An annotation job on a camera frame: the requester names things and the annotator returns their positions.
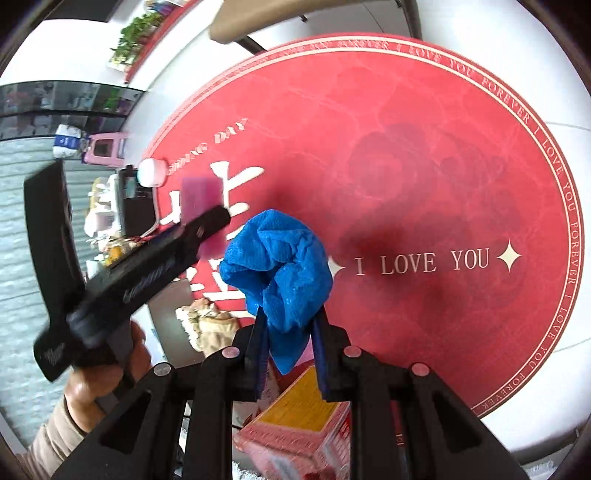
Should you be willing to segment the left forearm beige sleeve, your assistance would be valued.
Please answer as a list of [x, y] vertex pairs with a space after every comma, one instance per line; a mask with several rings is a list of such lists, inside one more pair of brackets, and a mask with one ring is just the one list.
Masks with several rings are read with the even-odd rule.
[[62, 398], [27, 451], [16, 456], [18, 468], [26, 479], [50, 479], [85, 436], [71, 417], [66, 399]]

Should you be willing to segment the left hand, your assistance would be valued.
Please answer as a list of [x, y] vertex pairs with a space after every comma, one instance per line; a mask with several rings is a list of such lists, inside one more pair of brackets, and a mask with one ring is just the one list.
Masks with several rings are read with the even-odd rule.
[[69, 376], [64, 389], [68, 413], [73, 422], [89, 433], [104, 418], [105, 413], [96, 399], [111, 394], [119, 385], [124, 373], [135, 382], [151, 368], [151, 357], [145, 346], [145, 334], [134, 322], [130, 322], [133, 349], [125, 368], [119, 365], [100, 365], [75, 369]]

